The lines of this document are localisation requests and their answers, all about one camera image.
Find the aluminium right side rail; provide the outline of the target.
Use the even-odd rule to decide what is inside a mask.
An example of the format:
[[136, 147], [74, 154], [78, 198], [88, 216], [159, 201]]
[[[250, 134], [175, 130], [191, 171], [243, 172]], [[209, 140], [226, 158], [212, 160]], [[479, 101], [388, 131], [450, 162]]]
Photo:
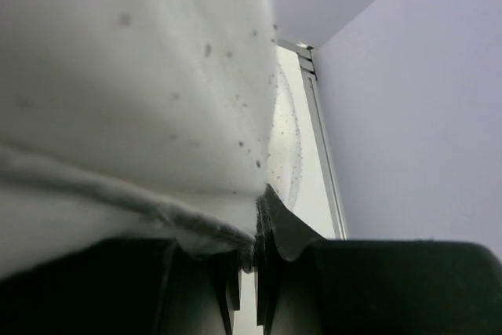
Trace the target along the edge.
[[345, 240], [347, 226], [322, 113], [312, 49], [280, 39], [278, 61], [292, 92], [301, 142], [301, 174], [297, 180], [293, 212], [320, 235]]

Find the white pillow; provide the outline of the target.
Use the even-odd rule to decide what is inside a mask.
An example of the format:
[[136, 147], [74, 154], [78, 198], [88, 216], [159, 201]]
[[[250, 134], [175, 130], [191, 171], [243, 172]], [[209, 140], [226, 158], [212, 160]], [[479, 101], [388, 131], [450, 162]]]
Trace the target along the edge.
[[1, 0], [1, 276], [114, 237], [248, 249], [271, 0]]

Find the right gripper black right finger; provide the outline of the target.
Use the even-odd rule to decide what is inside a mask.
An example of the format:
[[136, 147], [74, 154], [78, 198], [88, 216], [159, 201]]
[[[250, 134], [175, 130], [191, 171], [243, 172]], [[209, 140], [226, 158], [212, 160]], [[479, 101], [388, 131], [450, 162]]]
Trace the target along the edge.
[[325, 239], [272, 188], [258, 201], [266, 334], [498, 334], [501, 263], [469, 242]]

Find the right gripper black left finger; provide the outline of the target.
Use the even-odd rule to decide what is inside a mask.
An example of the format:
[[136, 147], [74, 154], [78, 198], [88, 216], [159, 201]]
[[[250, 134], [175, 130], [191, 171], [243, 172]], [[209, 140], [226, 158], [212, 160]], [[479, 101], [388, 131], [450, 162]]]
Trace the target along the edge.
[[111, 240], [1, 282], [4, 334], [229, 334], [238, 254]]

